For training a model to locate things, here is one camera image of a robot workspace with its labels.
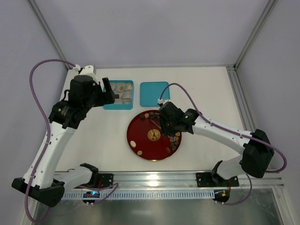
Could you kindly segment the teal chocolate box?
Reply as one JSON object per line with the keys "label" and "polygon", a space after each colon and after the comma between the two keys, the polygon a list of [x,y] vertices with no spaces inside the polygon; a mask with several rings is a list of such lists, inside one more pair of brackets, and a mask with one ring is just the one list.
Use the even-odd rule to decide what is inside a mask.
{"label": "teal chocolate box", "polygon": [[[134,104],[135,87],[132,80],[110,80],[111,88],[114,94],[119,94],[119,98],[115,98],[113,104],[104,105],[105,110],[132,110]],[[132,85],[133,89],[128,90],[128,86]]]}

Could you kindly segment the metal tongs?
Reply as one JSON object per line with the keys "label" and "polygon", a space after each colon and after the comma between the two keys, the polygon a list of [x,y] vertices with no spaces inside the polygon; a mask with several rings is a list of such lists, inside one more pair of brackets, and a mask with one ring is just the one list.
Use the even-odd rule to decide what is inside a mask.
{"label": "metal tongs", "polygon": [[176,136],[176,135],[167,135],[167,134],[165,133],[165,131],[163,130],[163,128],[161,127],[160,122],[159,122],[159,120],[158,120],[157,118],[153,118],[153,119],[150,119],[150,120],[151,120],[151,122],[152,122],[157,128],[160,129],[161,134],[162,134],[163,136],[166,136],[166,137],[169,138],[170,142],[176,142],[176,141],[179,140],[179,137]]}

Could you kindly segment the teal box lid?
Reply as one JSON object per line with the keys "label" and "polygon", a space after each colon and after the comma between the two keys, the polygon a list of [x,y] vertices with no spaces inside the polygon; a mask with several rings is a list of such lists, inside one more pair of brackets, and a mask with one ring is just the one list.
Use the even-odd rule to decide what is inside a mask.
{"label": "teal box lid", "polygon": [[158,99],[168,82],[142,82],[140,84],[140,106],[158,107]]}

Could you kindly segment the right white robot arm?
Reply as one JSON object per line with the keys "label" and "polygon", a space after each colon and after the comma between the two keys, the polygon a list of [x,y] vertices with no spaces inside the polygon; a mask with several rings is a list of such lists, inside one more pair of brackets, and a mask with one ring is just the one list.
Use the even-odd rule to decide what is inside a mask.
{"label": "right white robot arm", "polygon": [[205,119],[194,109],[183,112],[170,100],[158,100],[159,122],[163,135],[174,136],[177,132],[200,135],[221,143],[238,153],[230,160],[220,160],[210,173],[217,186],[226,184],[232,177],[248,174],[262,178],[267,172],[274,151],[269,147],[265,132],[239,131],[221,126],[211,119]]}

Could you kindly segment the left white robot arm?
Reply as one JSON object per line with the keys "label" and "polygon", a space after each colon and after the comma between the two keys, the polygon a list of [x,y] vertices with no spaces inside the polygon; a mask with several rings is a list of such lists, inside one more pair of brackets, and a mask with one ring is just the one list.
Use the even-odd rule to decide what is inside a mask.
{"label": "left white robot arm", "polygon": [[67,143],[87,113],[93,107],[114,103],[109,79],[103,78],[102,81],[96,82],[89,75],[76,75],[71,80],[63,99],[52,107],[44,145],[23,177],[13,180],[12,188],[48,207],[54,207],[66,191],[78,186],[98,186],[99,170],[87,163],[80,164],[65,175],[56,176],[54,173]]}

